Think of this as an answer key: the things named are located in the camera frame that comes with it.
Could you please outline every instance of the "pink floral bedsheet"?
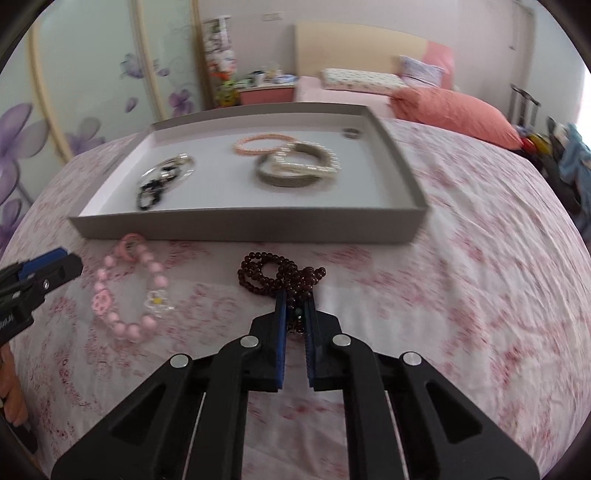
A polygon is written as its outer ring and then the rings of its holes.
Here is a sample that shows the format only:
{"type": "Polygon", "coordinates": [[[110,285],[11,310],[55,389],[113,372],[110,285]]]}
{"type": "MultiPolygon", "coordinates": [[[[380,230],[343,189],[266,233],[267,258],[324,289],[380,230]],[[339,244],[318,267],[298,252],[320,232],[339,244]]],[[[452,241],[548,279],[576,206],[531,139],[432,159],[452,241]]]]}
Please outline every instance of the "pink floral bedsheet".
{"type": "MultiPolygon", "coordinates": [[[[66,215],[129,138],[77,157],[36,201],[3,263],[57,246],[82,277],[48,296],[13,350],[39,460],[56,459],[176,352],[205,356],[270,312],[236,282],[250,250],[325,266],[317,304],[377,352],[420,352],[529,454],[542,473],[591,407],[591,261],[567,213],[526,160],[452,132],[387,121],[431,204],[412,245],[155,242],[175,315],[143,345],[116,341],[93,318],[93,273],[111,241],[82,239],[66,215]]],[[[147,276],[130,266],[113,290],[140,313],[147,276]]],[[[288,342],[285,388],[253,394],[244,478],[348,478],[342,399],[307,388],[304,347],[288,342]]]]}

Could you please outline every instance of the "tray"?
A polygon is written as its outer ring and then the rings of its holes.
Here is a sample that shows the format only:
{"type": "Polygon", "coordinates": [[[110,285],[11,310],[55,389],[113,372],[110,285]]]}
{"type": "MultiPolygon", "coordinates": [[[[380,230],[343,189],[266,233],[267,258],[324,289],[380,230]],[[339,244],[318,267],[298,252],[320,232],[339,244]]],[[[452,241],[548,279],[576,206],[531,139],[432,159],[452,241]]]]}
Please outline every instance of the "tray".
{"type": "Polygon", "coordinates": [[[154,240],[400,244],[413,239],[427,208],[400,150],[367,107],[274,103],[151,125],[82,194],[69,218],[81,235],[96,239],[139,232],[154,240]],[[362,135],[351,140],[343,128],[362,135]],[[256,157],[237,155],[232,146],[266,132],[324,145],[339,157],[341,172],[301,188],[263,183],[256,157]],[[179,153],[195,158],[195,172],[140,212],[139,177],[179,153]]]}

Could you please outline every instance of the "bracelet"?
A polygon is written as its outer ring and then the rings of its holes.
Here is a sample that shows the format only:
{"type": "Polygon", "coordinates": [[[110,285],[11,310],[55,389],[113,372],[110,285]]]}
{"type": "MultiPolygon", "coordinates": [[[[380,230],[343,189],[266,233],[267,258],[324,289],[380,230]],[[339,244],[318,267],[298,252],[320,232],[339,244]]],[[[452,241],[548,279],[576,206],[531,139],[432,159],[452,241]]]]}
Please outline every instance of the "bracelet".
{"type": "Polygon", "coordinates": [[[320,180],[314,175],[279,175],[265,170],[267,160],[271,154],[261,155],[255,162],[256,176],[268,185],[275,187],[306,187],[320,180]]]}
{"type": "Polygon", "coordinates": [[[127,339],[138,343],[150,337],[158,326],[157,319],[162,319],[174,307],[168,302],[168,277],[163,274],[164,266],[156,262],[154,254],[148,249],[143,236],[137,233],[125,235],[115,247],[113,255],[103,259],[103,268],[96,271],[95,296],[92,298],[92,310],[105,325],[113,330],[118,339],[127,339]],[[147,294],[144,307],[147,312],[142,315],[139,323],[124,323],[113,305],[113,294],[106,285],[111,276],[110,270],[117,264],[117,260],[137,263],[141,262],[152,274],[151,284],[154,290],[147,294]]]}
{"type": "Polygon", "coordinates": [[[274,148],[253,148],[251,150],[244,148],[244,144],[247,142],[252,142],[255,140],[283,140],[285,142],[296,142],[297,140],[294,137],[290,137],[289,135],[283,134],[261,134],[261,135],[253,135],[252,137],[246,137],[241,140],[238,140],[234,143],[234,151],[239,155],[262,155],[266,153],[273,153],[277,151],[281,146],[274,147],[274,148]]]}
{"type": "Polygon", "coordinates": [[[195,159],[186,153],[180,153],[176,157],[164,160],[146,171],[138,182],[138,209],[150,210],[160,203],[164,192],[177,187],[181,181],[186,180],[194,171],[195,159]],[[181,167],[185,165],[188,168],[183,174],[181,167]]]}
{"type": "Polygon", "coordinates": [[[296,263],[289,258],[268,252],[250,252],[240,264],[238,283],[256,295],[266,295],[272,298],[275,298],[280,290],[285,290],[287,310],[290,314],[287,322],[288,331],[303,333],[301,314],[298,314],[297,309],[301,309],[303,302],[312,296],[314,285],[325,275],[326,269],[324,267],[316,269],[306,267],[299,270],[296,263]],[[278,265],[275,278],[263,275],[262,269],[267,263],[278,265]],[[260,287],[254,286],[247,278],[258,282],[260,287]]]}
{"type": "Polygon", "coordinates": [[[309,142],[292,142],[280,147],[272,157],[272,169],[278,172],[309,174],[320,178],[334,178],[340,171],[340,162],[335,153],[328,148],[309,142]],[[306,153],[316,157],[319,165],[291,163],[286,161],[288,155],[294,152],[306,153]]]}

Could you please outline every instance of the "pink nightstand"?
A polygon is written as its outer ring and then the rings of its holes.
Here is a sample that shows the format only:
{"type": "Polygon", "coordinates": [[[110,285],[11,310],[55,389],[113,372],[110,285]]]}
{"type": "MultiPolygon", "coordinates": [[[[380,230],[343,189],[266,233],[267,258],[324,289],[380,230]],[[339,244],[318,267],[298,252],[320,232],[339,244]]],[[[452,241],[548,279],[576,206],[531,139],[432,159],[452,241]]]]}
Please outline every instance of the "pink nightstand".
{"type": "Polygon", "coordinates": [[[285,103],[292,102],[296,84],[294,83],[264,83],[260,87],[249,87],[239,90],[240,102],[243,105],[256,103],[285,103]]]}

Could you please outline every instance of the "pink bracelet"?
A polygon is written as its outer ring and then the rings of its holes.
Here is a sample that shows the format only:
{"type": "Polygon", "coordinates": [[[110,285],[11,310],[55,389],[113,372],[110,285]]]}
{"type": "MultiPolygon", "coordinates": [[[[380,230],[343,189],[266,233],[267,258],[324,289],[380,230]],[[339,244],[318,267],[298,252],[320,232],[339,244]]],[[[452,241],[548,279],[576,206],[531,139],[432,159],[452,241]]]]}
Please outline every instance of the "pink bracelet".
{"type": "Polygon", "coordinates": [[[92,298],[92,310],[105,325],[113,330],[118,339],[128,339],[138,343],[152,335],[158,326],[157,319],[162,319],[173,310],[168,302],[168,278],[163,274],[164,266],[156,262],[154,254],[148,249],[143,236],[137,233],[125,235],[115,247],[114,255],[103,259],[104,268],[96,271],[95,296],[92,298]],[[110,270],[117,264],[118,258],[130,262],[141,262],[152,274],[153,290],[148,291],[144,306],[149,313],[142,315],[140,323],[126,324],[121,321],[113,305],[113,294],[106,285],[111,276],[110,270]]]}
{"type": "Polygon", "coordinates": [[[246,137],[238,140],[234,143],[234,151],[239,155],[264,155],[266,153],[273,153],[279,150],[283,145],[278,145],[273,148],[244,148],[244,144],[255,140],[283,140],[284,142],[297,142],[297,139],[289,135],[284,134],[260,134],[253,135],[252,137],[246,137]]]}

